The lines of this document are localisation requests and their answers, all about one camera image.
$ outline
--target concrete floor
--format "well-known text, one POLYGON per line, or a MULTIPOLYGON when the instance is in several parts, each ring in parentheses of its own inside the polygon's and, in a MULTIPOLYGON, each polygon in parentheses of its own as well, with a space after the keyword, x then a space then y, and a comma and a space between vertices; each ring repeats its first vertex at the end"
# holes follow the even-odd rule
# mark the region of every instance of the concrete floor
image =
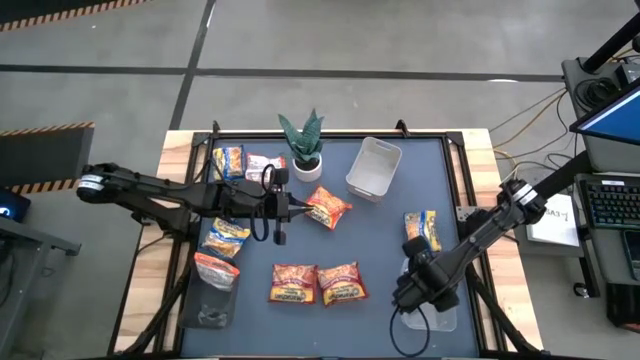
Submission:
MULTIPOLYGON (((205 3, 155 0, 0 33, 0 64, 186 67, 205 3)), ((631 0, 218 0, 199 67, 558 75, 562 60, 589 55, 636 11, 631 0)), ((0 130, 95 121, 92 162, 153 174, 181 83, 182 76, 167 75, 0 72, 0 130)), ((208 129, 213 119, 228 129, 277 128, 278 112, 302 119, 313 107, 326 115, 326 128, 388 128, 400 118, 415 128, 491 128, 561 87, 196 77, 180 128, 208 129)), ((504 150, 529 151, 561 134, 551 110, 504 150)), ((567 123, 575 119, 567 99, 560 110, 567 123)), ((492 133, 494 142, 531 116, 492 133)), ((569 141, 548 150, 571 155, 569 141)), ((510 171, 499 163, 503 175, 510 171)), ((532 182, 545 174, 521 171, 532 182)), ((52 259, 61 288, 39 290, 16 357, 103 355, 140 227, 127 212, 88 206, 73 193, 32 199, 30 223, 84 245, 72 261, 52 259)), ((576 259, 524 255, 523 263, 546 349, 637 358, 638 335, 612 327, 602 299, 573 295, 581 281, 576 259)))

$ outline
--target computer screen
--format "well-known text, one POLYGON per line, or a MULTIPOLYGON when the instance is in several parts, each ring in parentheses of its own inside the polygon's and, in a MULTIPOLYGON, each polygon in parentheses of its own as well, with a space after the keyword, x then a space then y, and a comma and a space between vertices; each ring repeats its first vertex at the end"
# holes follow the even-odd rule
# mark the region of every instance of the computer screen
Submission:
POLYGON ((635 81, 606 105, 578 120, 572 130, 631 144, 640 144, 640 82, 635 81))

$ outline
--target chip bag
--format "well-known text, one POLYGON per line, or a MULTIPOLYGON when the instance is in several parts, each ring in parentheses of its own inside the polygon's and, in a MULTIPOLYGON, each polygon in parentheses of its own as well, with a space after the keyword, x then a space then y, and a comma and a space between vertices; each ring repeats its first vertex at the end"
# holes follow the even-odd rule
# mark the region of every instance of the chip bag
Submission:
MULTIPOLYGON (((275 166, 276 169, 283 169, 287 166, 287 163, 282 156, 270 159, 266 156, 247 153, 247 171, 245 172, 245 178, 247 180, 261 182, 262 171, 269 164, 275 166)), ((264 176, 265 185, 269 183, 270 179, 271 171, 267 171, 264 176)))
POLYGON ((216 255, 233 258, 249 235, 249 229, 215 218, 202 245, 210 248, 216 255))
POLYGON ((322 186, 318 186, 316 191, 309 196, 307 204, 312 205, 314 209, 306 212, 306 214, 331 230, 336 228, 338 220, 340 220, 345 211, 353 207, 328 192, 322 186))
POLYGON ((318 283, 322 289, 322 300, 325 306, 369 297, 362 283, 357 262, 318 270, 318 283))
POLYGON ((193 256, 200 278, 222 291, 231 291, 240 275, 235 266, 207 254, 196 252, 193 256))
POLYGON ((269 301, 316 303, 316 265, 273 265, 269 301))
POLYGON ((404 226, 409 240, 424 236, 429 244, 429 252, 442 251, 442 245, 436 233, 436 212, 433 210, 404 214, 404 226))
MULTIPOLYGON (((244 146, 213 149, 213 160, 218 165, 224 180, 242 179, 244 177, 244 146)), ((220 179, 218 171, 213 171, 216 180, 220 179)))

